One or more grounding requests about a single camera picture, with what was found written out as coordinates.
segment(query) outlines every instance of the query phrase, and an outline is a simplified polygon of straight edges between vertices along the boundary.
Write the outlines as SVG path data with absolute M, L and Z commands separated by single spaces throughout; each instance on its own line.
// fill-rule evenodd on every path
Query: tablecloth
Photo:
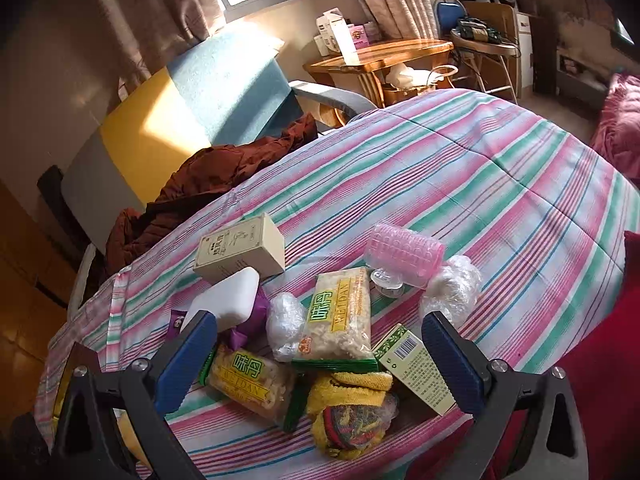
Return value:
M 638 231 L 640 196 L 591 148 L 554 124 L 478 92 L 431 92 L 368 112 L 287 155 L 185 222 L 106 282 L 49 345 L 35 417 L 49 444 L 58 380 L 74 341 L 103 370 L 151 357 L 170 310 L 209 286 L 193 273 L 200 237 L 267 212 L 286 240 L 287 270 L 269 297 L 308 305 L 316 276 L 364 264 L 377 222 L 439 238 L 483 276 L 462 327 L 488 357 L 540 372 L 611 310 L 622 278 L 623 231 Z M 372 339 L 401 322 L 419 332 L 420 290 L 372 290 Z M 411 422 L 352 462 L 314 448 L 309 423 L 282 433 L 210 388 L 192 386 L 167 416 L 208 478 L 402 478 L 408 463 L 459 427 L 457 409 Z

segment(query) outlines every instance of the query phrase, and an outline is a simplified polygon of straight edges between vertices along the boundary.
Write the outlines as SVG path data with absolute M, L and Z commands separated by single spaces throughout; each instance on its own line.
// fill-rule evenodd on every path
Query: screw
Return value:
M 74 375 L 75 375 L 75 377 L 83 377 L 83 376 L 86 375 L 86 373 L 88 371 L 89 370 L 87 369 L 86 366 L 80 365 L 80 366 L 77 366 L 76 368 L 74 368 Z
M 553 374 L 554 377 L 557 377 L 558 379 L 564 379 L 566 377 L 566 372 L 562 370 L 562 368 L 559 366 L 552 367 L 551 373 Z
M 509 365 L 502 359 L 494 359 L 493 361 L 491 361 L 491 368 L 495 372 L 503 373 L 509 369 Z
M 144 372 L 149 367 L 149 359 L 145 359 L 143 357 L 135 359 L 131 363 L 131 368 L 133 368 L 136 372 Z

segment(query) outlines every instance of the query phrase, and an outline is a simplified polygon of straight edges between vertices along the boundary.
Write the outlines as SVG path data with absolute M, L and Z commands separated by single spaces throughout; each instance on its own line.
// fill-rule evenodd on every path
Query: white carton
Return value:
M 356 52 L 351 32 L 337 7 L 324 12 L 316 20 L 316 25 L 326 47 L 332 51 L 345 54 Z

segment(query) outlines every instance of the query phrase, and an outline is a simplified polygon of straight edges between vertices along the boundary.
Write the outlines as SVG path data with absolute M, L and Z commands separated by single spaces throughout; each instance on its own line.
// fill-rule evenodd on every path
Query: brown jacket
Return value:
M 316 122 L 306 114 L 283 130 L 279 139 L 211 146 L 190 156 L 142 215 L 132 208 L 120 213 L 107 240 L 100 282 L 142 256 L 212 200 L 316 138 Z

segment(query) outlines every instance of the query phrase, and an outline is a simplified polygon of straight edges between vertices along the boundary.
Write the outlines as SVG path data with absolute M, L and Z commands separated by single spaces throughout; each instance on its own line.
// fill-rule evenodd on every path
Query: pink box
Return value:
M 369 38 L 367 38 L 367 33 L 364 31 L 364 25 L 350 25 L 349 32 L 356 49 L 369 46 Z

